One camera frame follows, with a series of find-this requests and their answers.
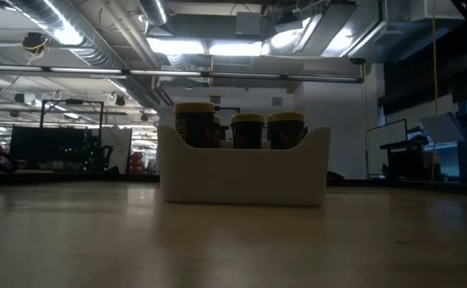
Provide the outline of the red stacked objects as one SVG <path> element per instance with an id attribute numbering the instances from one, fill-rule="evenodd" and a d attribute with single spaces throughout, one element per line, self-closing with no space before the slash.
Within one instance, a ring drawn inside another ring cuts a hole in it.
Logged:
<path id="1" fill-rule="evenodd" d="M 130 155 L 130 173 L 131 174 L 144 174 L 145 161 L 142 152 L 133 152 Z"/>

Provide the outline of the white plastic bin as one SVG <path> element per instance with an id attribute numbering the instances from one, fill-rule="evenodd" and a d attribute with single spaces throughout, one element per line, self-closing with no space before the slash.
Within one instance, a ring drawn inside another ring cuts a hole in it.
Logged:
<path id="1" fill-rule="evenodd" d="M 194 148 L 170 126 L 158 129 L 162 197 L 167 202 L 320 206 L 330 130 L 311 130 L 289 150 Z"/>

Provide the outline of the large black panel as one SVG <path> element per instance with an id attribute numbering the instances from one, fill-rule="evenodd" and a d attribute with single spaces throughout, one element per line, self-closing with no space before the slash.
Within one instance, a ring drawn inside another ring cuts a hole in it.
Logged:
<path id="1" fill-rule="evenodd" d="M 10 156 L 26 168 L 41 168 L 52 162 L 70 162 L 85 141 L 85 131 L 74 128 L 14 126 Z"/>

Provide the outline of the black table frame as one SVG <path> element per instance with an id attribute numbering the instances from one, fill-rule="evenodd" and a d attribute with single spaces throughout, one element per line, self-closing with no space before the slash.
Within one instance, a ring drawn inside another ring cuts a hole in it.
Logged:
<path id="1" fill-rule="evenodd" d="M 134 182 L 158 184 L 156 174 L 64 174 L 64 173 L 0 173 L 0 186 L 21 186 L 59 182 Z M 459 182 L 419 182 L 385 179 L 327 179 L 332 187 L 370 187 L 407 190 L 427 190 L 445 194 L 467 195 L 467 183 Z"/>

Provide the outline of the round silver ventilation duct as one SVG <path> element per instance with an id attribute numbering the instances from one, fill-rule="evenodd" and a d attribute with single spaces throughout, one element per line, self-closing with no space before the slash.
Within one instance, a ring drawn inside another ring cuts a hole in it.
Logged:
<path id="1" fill-rule="evenodd" d="M 70 0 L 5 0 L 91 68 L 125 69 L 126 63 L 106 43 Z"/>
<path id="2" fill-rule="evenodd" d="M 168 9 L 165 0 L 138 0 L 142 13 L 151 26 L 161 26 L 168 21 Z"/>

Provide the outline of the yellow-lid dark spice jar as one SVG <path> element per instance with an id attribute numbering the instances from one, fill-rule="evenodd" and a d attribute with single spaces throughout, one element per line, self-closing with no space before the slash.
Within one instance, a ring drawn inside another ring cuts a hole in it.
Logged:
<path id="1" fill-rule="evenodd" d="M 305 136 L 304 114 L 297 111 L 272 113 L 268 117 L 268 140 L 272 150 L 288 150 Z"/>
<path id="2" fill-rule="evenodd" d="M 180 102 L 174 106 L 175 130 L 195 148 L 214 148 L 214 105 L 211 102 Z"/>
<path id="3" fill-rule="evenodd" d="M 265 118 L 262 114 L 235 114 L 231 118 L 230 127 L 233 131 L 234 149 L 261 149 L 262 129 Z"/>

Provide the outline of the white board with black frame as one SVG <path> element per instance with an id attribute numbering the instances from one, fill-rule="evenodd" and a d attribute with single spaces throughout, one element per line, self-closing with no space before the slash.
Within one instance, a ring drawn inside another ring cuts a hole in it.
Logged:
<path id="1" fill-rule="evenodd" d="M 365 160 L 369 178 L 383 175 L 383 166 L 388 166 L 388 152 L 381 146 L 407 139 L 407 121 L 405 119 L 391 122 L 365 132 Z"/>

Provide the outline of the grey slanted panel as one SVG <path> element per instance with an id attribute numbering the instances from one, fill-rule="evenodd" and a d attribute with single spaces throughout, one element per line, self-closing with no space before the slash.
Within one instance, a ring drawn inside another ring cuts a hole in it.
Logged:
<path id="1" fill-rule="evenodd" d="M 436 144 L 463 142 L 465 140 L 461 126 L 453 113 L 420 118 L 419 122 L 423 130 Z"/>

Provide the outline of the grey square ceiling box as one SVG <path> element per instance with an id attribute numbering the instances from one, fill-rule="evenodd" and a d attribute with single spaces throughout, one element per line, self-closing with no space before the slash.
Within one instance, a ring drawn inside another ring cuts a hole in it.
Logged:
<path id="1" fill-rule="evenodd" d="M 261 17 L 258 13 L 237 12 L 235 34 L 241 36 L 259 36 Z"/>

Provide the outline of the black tube frame stand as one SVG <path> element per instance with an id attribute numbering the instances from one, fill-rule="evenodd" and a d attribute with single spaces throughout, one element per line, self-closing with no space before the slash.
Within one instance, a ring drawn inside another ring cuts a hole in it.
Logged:
<path id="1" fill-rule="evenodd" d="M 240 113 L 241 113 L 240 107 L 232 107 L 232 106 L 215 106 L 214 107 L 214 114 L 217 117 L 219 117 L 219 124 L 221 126 L 229 126 L 231 123 L 232 117 Z"/>
<path id="2" fill-rule="evenodd" d="M 68 106 L 78 106 L 78 105 L 83 105 L 84 103 L 98 104 L 100 106 L 99 122 L 98 122 L 98 138 L 102 139 L 102 121 L 103 121 L 103 115 L 104 115 L 104 109 L 105 109 L 104 102 L 81 100 L 81 99 L 76 99 L 76 98 L 69 98 L 69 99 L 66 99 L 66 100 L 44 99 L 44 100 L 42 100 L 42 107 L 41 107 L 41 117 L 40 117 L 40 122 L 39 122 L 39 127 L 40 128 L 44 127 L 45 114 L 46 114 L 46 104 L 49 103 L 49 102 L 52 102 L 53 104 L 58 104 L 60 102 L 64 102 Z"/>

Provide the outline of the bright ceiling light panel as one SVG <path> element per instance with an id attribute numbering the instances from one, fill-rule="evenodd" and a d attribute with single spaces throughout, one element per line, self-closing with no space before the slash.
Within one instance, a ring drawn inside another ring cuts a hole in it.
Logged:
<path id="1" fill-rule="evenodd" d="M 257 57 L 261 53 L 261 42 L 220 42 L 209 48 L 209 54 L 219 56 Z"/>
<path id="2" fill-rule="evenodd" d="M 199 40 L 147 38 L 146 41 L 153 52 L 165 55 L 204 54 L 206 52 L 202 41 Z"/>

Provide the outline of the white hanging sheet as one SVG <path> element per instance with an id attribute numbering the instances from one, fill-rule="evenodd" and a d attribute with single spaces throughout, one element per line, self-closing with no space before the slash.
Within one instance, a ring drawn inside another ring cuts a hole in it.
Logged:
<path id="1" fill-rule="evenodd" d="M 116 166 L 119 174 L 126 174 L 129 169 L 132 130 L 118 127 L 102 128 L 102 145 L 114 148 L 110 155 L 110 166 Z"/>

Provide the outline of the silver overhead rail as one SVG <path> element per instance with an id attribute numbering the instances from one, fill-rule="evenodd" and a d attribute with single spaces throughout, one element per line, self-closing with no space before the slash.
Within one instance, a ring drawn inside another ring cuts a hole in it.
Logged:
<path id="1" fill-rule="evenodd" d="M 86 74 L 99 76 L 158 76 L 158 77 L 183 77 L 183 78 L 238 78 L 257 79 L 271 81 L 294 82 L 332 82 L 332 83 L 363 83 L 362 77 L 343 77 L 332 75 L 308 75 L 308 74 L 263 74 L 226 71 L 198 71 L 198 70 L 154 70 L 154 69 L 104 69 L 104 68 L 73 68 L 56 66 L 19 66 L 0 65 L 1 72 L 27 72 L 49 74 Z"/>

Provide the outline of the orange brown wrapper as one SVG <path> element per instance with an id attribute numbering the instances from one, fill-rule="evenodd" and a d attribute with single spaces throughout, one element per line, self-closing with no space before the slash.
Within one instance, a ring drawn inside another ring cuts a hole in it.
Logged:
<path id="1" fill-rule="evenodd" d="M 221 141 L 222 141 L 221 118 L 215 114 L 214 115 L 214 147 L 220 148 Z"/>

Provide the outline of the black robot with green lights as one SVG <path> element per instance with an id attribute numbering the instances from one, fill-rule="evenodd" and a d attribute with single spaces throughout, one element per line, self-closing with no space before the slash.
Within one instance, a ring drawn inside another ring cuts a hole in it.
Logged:
<path id="1" fill-rule="evenodd" d="M 98 136 L 85 139 L 82 144 L 64 149 L 66 159 L 78 171 L 86 173 L 105 173 L 110 169 L 110 156 L 114 152 L 111 145 L 102 145 Z"/>

